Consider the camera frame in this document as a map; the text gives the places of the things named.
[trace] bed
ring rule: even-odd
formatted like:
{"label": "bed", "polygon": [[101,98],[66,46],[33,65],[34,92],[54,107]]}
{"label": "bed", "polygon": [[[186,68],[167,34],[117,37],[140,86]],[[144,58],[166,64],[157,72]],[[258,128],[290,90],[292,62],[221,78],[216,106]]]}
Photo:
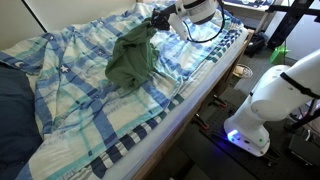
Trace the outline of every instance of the bed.
{"label": "bed", "polygon": [[[19,76],[27,72],[35,94],[32,97],[30,88],[24,87],[28,96],[22,92],[23,98],[14,104],[28,99],[32,106],[30,99],[34,99],[31,111],[35,116],[28,111],[34,121],[25,123],[32,124],[33,138],[28,142],[37,142],[28,161],[18,163],[19,167],[13,163],[18,179],[143,179],[209,92],[219,94],[226,88],[253,34],[227,12],[223,33],[203,45],[181,41],[173,31],[157,32],[151,42],[162,54],[156,72],[138,89],[128,92],[105,78],[106,59],[112,57],[115,40],[150,17],[153,8],[171,3],[137,3],[121,15],[45,33],[0,52],[4,69],[0,72],[8,74],[9,69]],[[219,12],[205,26],[187,22],[196,38],[211,37],[218,30]],[[21,97],[2,89],[1,98]],[[14,114],[0,112],[8,119]]]}

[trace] blue led light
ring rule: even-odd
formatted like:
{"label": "blue led light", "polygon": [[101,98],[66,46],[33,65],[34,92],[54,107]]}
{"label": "blue led light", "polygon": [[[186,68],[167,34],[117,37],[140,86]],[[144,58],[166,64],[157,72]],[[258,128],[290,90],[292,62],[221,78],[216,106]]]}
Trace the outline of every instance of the blue led light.
{"label": "blue led light", "polygon": [[237,130],[233,130],[233,131],[229,132],[229,133],[228,133],[228,139],[229,139],[229,141],[232,141],[233,136],[236,135],[237,133],[238,133]]}

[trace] plaid bedsheet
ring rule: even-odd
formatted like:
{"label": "plaid bedsheet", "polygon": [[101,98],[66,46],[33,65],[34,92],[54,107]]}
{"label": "plaid bedsheet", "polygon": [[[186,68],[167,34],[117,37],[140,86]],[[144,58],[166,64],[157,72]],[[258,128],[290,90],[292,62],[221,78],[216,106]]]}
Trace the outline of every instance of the plaid bedsheet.
{"label": "plaid bedsheet", "polygon": [[[0,52],[1,62],[38,76],[35,109],[44,142],[18,179],[83,178],[90,175],[88,168],[107,169],[187,98],[181,91],[195,87],[183,88],[185,82],[228,32],[237,30],[236,19],[226,16],[225,30],[204,44],[157,32],[151,41],[161,53],[156,68],[134,91],[104,75],[117,37],[150,17],[153,8],[168,4],[138,3],[122,15],[72,25]],[[217,19],[202,26],[187,23],[198,39],[219,30]]]}

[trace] dark pillow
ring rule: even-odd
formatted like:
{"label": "dark pillow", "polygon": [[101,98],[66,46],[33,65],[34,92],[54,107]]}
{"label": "dark pillow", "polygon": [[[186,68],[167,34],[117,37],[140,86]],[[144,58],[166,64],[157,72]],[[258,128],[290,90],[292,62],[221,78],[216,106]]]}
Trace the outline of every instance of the dark pillow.
{"label": "dark pillow", "polygon": [[41,143],[28,78],[0,63],[0,179],[14,179]]}

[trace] green object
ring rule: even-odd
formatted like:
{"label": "green object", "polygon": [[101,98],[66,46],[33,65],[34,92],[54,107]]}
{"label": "green object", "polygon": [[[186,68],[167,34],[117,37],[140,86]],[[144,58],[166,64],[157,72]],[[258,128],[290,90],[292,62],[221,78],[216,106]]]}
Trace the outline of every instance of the green object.
{"label": "green object", "polygon": [[156,30],[149,26],[150,18],[119,37],[105,74],[124,89],[137,88],[148,78],[159,52],[150,43]]}
{"label": "green object", "polygon": [[276,47],[270,56],[270,63],[274,64],[274,65],[283,64],[285,55],[288,52],[289,52],[289,50],[283,45]]}

